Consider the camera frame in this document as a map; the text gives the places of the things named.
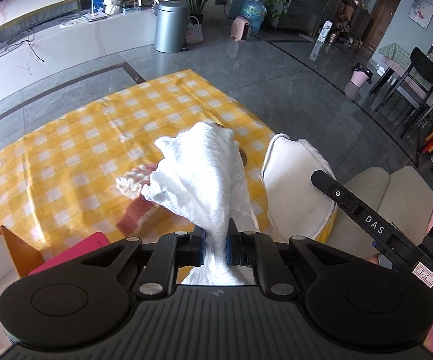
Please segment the white cloth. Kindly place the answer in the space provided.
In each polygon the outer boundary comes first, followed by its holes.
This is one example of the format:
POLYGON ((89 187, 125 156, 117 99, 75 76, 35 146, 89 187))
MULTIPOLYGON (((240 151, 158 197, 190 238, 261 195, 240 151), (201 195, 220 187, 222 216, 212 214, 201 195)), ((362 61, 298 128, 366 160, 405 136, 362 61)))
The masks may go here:
POLYGON ((249 267, 226 261, 229 224, 239 231, 258 231, 246 174, 234 132, 198 122, 175 137, 163 136, 156 147, 164 158, 143 187, 142 196, 188 219, 205 231, 204 263, 184 279, 189 285, 248 285, 249 267))

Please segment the white round cushion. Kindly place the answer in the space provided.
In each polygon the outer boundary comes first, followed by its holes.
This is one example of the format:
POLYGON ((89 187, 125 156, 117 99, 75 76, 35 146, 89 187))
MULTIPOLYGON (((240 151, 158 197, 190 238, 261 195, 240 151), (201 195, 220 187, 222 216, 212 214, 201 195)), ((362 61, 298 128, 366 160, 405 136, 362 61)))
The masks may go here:
POLYGON ((307 140, 280 133, 269 142, 260 171, 273 234, 283 241, 294 235, 326 242, 336 219, 336 204, 312 184, 312 174, 334 177, 330 164, 307 140))

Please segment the pink toast-shaped plush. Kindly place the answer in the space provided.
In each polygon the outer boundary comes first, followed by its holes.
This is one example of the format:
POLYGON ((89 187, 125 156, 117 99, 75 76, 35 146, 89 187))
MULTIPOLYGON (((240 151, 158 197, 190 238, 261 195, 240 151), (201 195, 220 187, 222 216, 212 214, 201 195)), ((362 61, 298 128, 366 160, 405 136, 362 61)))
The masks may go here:
POLYGON ((147 236, 164 218, 164 207, 139 196, 128 205, 116 227, 124 236, 147 236))

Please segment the red square storage box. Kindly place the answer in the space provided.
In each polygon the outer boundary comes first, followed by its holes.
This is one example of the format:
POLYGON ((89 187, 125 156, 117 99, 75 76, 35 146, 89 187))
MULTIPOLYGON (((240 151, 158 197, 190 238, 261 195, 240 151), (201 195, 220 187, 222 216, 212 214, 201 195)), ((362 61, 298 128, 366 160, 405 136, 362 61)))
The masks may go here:
POLYGON ((45 262, 41 266, 33 269, 31 272, 29 272, 29 275, 34 275, 39 272, 43 272, 51 267, 56 267, 74 258, 78 258, 83 256, 84 254, 88 254, 95 250, 101 249, 109 244, 110 242, 108 238, 102 232, 95 232, 94 234, 88 236, 84 240, 78 242, 74 246, 60 253, 56 257, 51 258, 49 261, 45 262))

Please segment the brown knotted plush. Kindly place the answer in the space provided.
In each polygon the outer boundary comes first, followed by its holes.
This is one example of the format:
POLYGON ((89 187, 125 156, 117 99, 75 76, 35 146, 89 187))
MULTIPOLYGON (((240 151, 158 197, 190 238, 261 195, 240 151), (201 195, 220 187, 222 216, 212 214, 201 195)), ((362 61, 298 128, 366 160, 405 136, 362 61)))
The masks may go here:
POLYGON ((247 156, 246 156, 246 153, 245 153, 245 151, 242 148, 238 148, 238 151, 240 153, 240 157, 241 157, 241 160, 243 162, 243 166, 245 167, 247 165, 247 156))

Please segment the yellow checkered tablecloth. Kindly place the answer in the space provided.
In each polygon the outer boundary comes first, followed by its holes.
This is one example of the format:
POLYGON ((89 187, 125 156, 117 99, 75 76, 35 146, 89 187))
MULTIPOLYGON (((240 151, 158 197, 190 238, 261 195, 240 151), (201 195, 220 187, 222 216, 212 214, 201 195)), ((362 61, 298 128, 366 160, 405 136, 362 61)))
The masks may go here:
MULTIPOLYGON (((198 122, 234 132, 247 156, 246 183, 259 229, 274 236, 260 171, 277 134, 191 70, 105 96, 0 151, 0 226, 49 254, 95 232, 119 239, 116 223, 130 199, 116 188, 116 178, 138 165, 158 164, 164 155, 156 140, 198 122)), ((165 218, 144 238, 191 225, 165 208, 165 218)))

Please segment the beige sofa cushion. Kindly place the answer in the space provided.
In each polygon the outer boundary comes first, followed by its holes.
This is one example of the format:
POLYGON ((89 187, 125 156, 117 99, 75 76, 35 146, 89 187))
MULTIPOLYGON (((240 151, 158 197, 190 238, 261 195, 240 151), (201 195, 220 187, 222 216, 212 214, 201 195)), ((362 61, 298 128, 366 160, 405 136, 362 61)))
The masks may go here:
MULTIPOLYGON (((345 188, 395 225, 413 243, 422 242, 433 211, 433 191, 413 167, 405 166, 390 174, 374 166, 345 183, 345 188)), ((372 243, 373 239, 363 229, 338 210, 326 244, 370 259, 378 252, 372 243)))

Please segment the woven basket bag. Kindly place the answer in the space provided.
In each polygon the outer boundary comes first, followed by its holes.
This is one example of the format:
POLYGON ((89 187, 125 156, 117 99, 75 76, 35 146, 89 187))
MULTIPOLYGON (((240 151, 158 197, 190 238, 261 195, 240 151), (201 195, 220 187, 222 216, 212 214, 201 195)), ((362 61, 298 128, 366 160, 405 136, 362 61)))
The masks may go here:
POLYGON ((196 16, 190 16, 187 20, 187 45, 197 45, 204 41, 203 27, 196 16))

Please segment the pink small heater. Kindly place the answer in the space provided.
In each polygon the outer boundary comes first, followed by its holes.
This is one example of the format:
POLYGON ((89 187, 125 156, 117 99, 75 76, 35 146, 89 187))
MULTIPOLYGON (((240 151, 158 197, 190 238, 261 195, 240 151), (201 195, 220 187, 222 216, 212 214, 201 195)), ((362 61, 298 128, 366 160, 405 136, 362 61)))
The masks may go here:
POLYGON ((243 16, 237 16, 230 29, 230 35, 235 41, 246 41, 249 38, 252 26, 248 19, 243 16))

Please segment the grey metal trash can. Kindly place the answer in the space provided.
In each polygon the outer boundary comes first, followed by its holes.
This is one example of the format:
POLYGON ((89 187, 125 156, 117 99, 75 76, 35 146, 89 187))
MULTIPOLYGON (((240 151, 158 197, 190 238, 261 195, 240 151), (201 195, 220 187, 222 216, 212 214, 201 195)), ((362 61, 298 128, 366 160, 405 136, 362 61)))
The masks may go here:
POLYGON ((187 18, 190 8, 185 1, 160 0, 155 8, 156 33, 154 48, 165 54, 181 51, 186 43, 187 18))

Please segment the blue water jug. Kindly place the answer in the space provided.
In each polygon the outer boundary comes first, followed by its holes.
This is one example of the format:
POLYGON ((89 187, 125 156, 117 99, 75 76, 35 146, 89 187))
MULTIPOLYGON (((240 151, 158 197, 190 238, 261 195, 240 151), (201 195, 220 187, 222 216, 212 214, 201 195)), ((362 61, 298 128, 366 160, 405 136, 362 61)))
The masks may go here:
POLYGON ((267 9, 262 0, 246 0, 240 11, 240 16, 248 20, 254 35, 260 32, 260 26, 267 14, 267 9))

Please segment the black dining chair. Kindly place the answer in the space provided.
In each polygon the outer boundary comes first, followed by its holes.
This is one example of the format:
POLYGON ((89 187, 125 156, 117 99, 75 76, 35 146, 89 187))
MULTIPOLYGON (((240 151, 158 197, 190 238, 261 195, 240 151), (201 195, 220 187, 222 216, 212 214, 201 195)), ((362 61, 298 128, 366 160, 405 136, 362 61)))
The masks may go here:
POLYGON ((377 94, 393 75, 396 75, 396 81, 390 85, 375 111, 379 113, 399 89, 417 102, 415 111, 410 115, 400 134, 403 138, 433 111, 433 58, 431 59, 417 47, 408 53, 396 43, 382 47, 378 53, 383 56, 387 69, 370 93, 377 94))

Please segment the white marble TV console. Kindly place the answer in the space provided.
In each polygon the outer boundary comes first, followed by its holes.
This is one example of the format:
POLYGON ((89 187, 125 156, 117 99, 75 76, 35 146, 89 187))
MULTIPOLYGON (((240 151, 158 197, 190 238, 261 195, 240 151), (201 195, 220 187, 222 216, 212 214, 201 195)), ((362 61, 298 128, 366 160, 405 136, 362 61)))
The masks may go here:
POLYGON ((154 43, 156 16, 149 8, 35 34, 0 57, 0 100, 57 72, 92 59, 154 43))

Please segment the dark cabinet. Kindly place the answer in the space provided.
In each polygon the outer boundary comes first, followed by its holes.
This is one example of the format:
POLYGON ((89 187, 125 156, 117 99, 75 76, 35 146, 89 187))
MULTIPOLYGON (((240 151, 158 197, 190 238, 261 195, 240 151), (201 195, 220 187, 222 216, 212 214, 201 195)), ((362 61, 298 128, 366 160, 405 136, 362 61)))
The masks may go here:
POLYGON ((276 29, 313 35, 327 3, 328 0, 284 0, 276 29))

